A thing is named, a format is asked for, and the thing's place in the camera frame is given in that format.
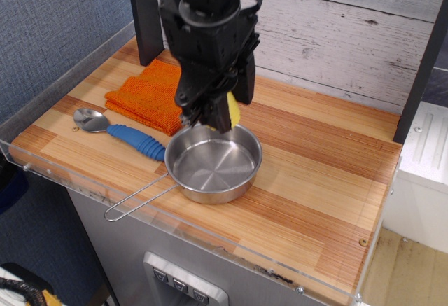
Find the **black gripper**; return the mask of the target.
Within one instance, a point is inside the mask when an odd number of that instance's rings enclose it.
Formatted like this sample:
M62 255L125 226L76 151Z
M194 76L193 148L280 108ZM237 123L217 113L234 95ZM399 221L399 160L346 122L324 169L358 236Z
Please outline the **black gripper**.
M190 127L200 123L221 134L233 128L233 95L246 105L253 99L261 0L246 8L241 0L224 3L223 11L207 13L188 0L160 0L169 49L181 65L174 97L182 108L181 123Z

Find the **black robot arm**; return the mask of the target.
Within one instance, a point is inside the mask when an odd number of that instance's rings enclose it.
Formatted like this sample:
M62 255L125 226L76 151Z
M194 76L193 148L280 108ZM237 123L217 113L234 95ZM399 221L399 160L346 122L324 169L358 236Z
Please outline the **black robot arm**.
M220 133L238 123L238 103L255 87L255 31L263 0L160 0L171 54L181 65L174 97L184 125Z

